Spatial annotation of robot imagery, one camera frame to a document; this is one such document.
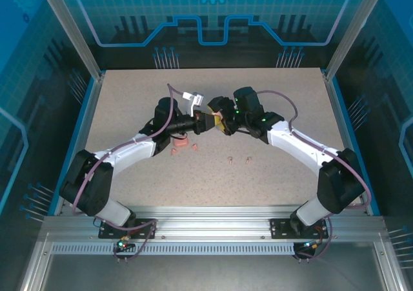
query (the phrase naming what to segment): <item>beige work surface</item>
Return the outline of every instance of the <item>beige work surface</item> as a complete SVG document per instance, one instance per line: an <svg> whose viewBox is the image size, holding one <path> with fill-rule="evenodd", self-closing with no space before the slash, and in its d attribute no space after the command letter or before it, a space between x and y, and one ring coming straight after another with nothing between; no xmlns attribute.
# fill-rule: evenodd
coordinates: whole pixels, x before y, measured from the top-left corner
<svg viewBox="0 0 413 291"><path fill-rule="evenodd" d="M243 86L273 89L289 96L299 110L294 126L334 148L343 148L327 91L318 68L242 68L199 70L109 70L97 103L86 149L112 148L128 141L153 117L168 96L166 84L179 91L199 92L204 105ZM266 111L286 119L294 115L282 98L259 96ZM178 100L185 110L185 100ZM317 179L284 151L249 135L225 136L214 128L190 134L190 145L172 145L120 173L111 196L126 206L296 205L315 196ZM198 151L191 149L196 143ZM252 161L246 165L247 157Z"/></svg>

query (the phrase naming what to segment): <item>robotic arm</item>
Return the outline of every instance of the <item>robotic arm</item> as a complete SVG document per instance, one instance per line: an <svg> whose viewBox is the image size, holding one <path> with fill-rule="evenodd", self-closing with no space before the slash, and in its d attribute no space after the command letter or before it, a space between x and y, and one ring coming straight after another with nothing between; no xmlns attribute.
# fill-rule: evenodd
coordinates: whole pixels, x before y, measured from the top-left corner
<svg viewBox="0 0 413 291"><path fill-rule="evenodd" d="M340 152L326 147L294 129L294 133L307 142L300 140L292 134L283 117L263 110L257 93L251 87L240 88L234 92L234 97L235 104L228 97L215 97L208 104L213 114L206 114L194 110L194 106L201 104L202 96L185 93L184 98L189 100L187 114L180 112L174 100L172 119L165 130L156 137L139 141L142 137L158 131L166 122L170 98L159 100L152 123L146 124L129 145L115 152L112 152L112 149L94 154L86 150L79 152L69 168L60 189L60 196L73 203L85 174L100 158L109 153L108 158L99 165L93 178L87 183L77 207L88 216L99 217L116 226L135 226L134 213L109 198L112 178L132 164L160 153L169 145L171 134L183 134L191 130L200 134L216 125L226 135L232 135L244 128L252 137L288 152L318 176L316 197L300 206L290 216L290 227L297 236L301 236L303 231L324 217L340 213L364 192L360 182L343 165L325 154L329 152L340 157L360 174L358 160L353 151L345 149ZM323 151L315 149L308 142L323 148Z"/></svg>

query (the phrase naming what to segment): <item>black bracket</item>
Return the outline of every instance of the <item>black bracket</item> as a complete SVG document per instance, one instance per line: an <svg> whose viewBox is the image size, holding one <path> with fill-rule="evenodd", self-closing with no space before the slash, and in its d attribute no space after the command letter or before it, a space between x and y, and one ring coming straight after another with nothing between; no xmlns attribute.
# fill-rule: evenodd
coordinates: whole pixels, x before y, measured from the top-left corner
<svg viewBox="0 0 413 291"><path fill-rule="evenodd" d="M321 235L323 239L328 238L327 225L325 220L320 220L301 232L301 236L297 236L296 232L290 225L290 218L285 219L270 219L270 231L272 239L319 239L320 233L314 229L319 226L323 231Z"/></svg>
<svg viewBox="0 0 413 291"><path fill-rule="evenodd" d="M142 225L146 222L149 222L153 219L135 219L135 226ZM148 225L140 229L138 232L133 233L130 238L131 239L146 239L148 233L150 232L150 228L152 225ZM116 228L112 228L110 225L107 225L103 221L101 222L101 227L99 230L98 238L100 239L119 239L123 236L127 235L127 231L118 230ZM155 238L155 230L150 235L149 239Z"/></svg>

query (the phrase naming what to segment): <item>blue enclosure wall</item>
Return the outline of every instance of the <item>blue enclosure wall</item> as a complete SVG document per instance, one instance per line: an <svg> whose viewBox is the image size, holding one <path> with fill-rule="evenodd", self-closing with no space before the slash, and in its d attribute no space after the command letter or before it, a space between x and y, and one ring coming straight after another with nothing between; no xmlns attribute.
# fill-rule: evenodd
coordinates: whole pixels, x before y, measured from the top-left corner
<svg viewBox="0 0 413 291"><path fill-rule="evenodd" d="M0 0L0 27L0 290L17 290L49 206L29 184L55 189L90 76L46 0Z"/></svg>
<svg viewBox="0 0 413 291"><path fill-rule="evenodd" d="M65 0L99 66L326 67L361 0Z"/></svg>
<svg viewBox="0 0 413 291"><path fill-rule="evenodd" d="M337 73L390 229L413 228L413 4L379 0Z"/></svg>

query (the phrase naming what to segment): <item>black mounting plate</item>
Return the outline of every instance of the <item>black mounting plate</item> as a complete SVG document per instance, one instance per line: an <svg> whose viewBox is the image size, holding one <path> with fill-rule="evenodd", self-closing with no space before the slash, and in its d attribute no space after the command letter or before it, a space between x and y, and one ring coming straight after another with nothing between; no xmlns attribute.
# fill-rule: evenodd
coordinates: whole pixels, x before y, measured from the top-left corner
<svg viewBox="0 0 413 291"><path fill-rule="evenodd" d="M149 222L153 219L135 219L135 226L142 225L143 223ZM146 239L148 233L150 231L151 225L148 225L138 232L131 235L132 239ZM127 231L118 230L116 228L112 228L110 225L107 225L103 221L101 222L101 227L99 230L98 238L100 239L120 239L121 237L127 235ZM155 230L150 235L149 239L155 238Z"/></svg>
<svg viewBox="0 0 413 291"><path fill-rule="evenodd" d="M296 232L290 226L290 219L270 219L270 231L272 239L319 239L320 234L314 230L314 226L320 226L326 229L322 231L323 239L328 238L327 225L325 220L316 222L313 226L302 231L301 236L297 236Z"/></svg>

